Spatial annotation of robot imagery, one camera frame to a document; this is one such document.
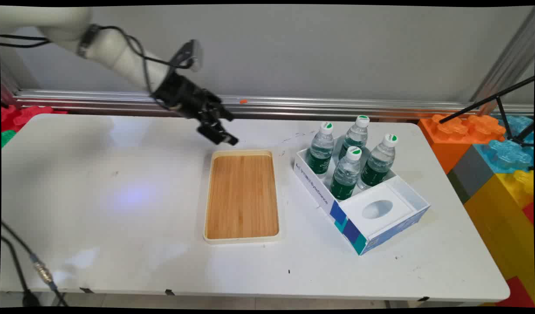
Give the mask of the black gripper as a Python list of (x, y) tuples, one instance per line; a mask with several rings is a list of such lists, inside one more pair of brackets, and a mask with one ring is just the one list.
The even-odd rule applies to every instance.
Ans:
[[(167, 74), (162, 83), (152, 93), (152, 97), (162, 102), (162, 107), (174, 111), (186, 119), (226, 119), (232, 121), (233, 113), (228, 111), (222, 100), (205, 88), (198, 87), (187, 77), (176, 72)], [(220, 123), (201, 123), (198, 133), (219, 145), (227, 143), (234, 146), (239, 139), (228, 133)]]

